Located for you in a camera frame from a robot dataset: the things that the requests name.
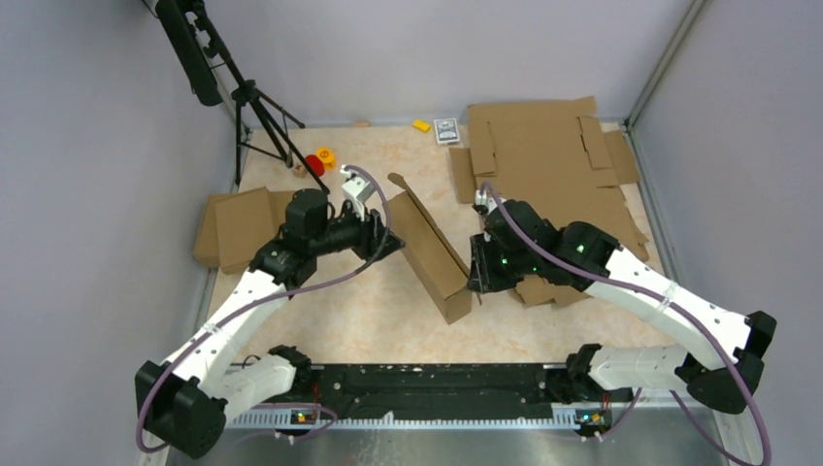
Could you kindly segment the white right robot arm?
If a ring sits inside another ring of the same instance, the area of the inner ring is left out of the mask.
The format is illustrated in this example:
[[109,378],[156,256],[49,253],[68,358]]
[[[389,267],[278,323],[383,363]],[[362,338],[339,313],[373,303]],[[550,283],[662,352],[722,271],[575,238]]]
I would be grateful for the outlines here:
[[759,386],[776,330],[764,311],[723,309],[655,272],[615,237],[584,221],[560,228],[525,201],[473,205],[482,231],[471,237],[467,287],[478,294],[515,288],[533,277],[610,302],[675,340],[668,347],[583,346],[566,361],[582,400],[605,390],[650,387],[686,391],[704,406],[738,415]]

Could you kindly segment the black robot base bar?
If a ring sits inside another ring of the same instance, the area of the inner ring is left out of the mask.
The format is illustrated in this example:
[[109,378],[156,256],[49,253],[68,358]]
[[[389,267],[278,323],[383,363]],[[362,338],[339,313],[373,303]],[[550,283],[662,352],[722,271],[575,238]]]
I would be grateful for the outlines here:
[[553,405],[629,402],[631,388],[605,392],[559,364],[325,364],[298,369],[271,403],[317,403],[340,419],[541,419]]

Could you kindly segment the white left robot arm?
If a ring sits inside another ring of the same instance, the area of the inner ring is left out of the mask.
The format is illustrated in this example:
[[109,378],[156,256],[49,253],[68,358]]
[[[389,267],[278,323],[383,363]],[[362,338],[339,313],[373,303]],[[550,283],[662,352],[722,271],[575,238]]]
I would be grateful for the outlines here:
[[135,438],[141,452],[174,448],[200,458],[239,415],[277,395],[293,402],[308,395],[311,375],[285,356],[268,354],[245,369],[229,368],[293,297],[351,280],[403,247],[391,230],[388,200],[381,200],[380,211],[365,205],[380,192],[357,185],[334,216],[324,191],[294,192],[278,233],[256,252],[223,305],[162,363],[148,361],[138,370]]

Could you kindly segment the large cardboard box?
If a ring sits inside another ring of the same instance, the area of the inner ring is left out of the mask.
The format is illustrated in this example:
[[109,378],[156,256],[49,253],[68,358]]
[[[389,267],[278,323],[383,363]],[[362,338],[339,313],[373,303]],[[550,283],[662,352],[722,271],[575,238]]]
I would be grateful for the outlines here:
[[405,178],[390,173],[387,179],[401,188],[388,201],[391,230],[405,242],[403,255],[445,323],[453,324],[472,310],[469,266]]

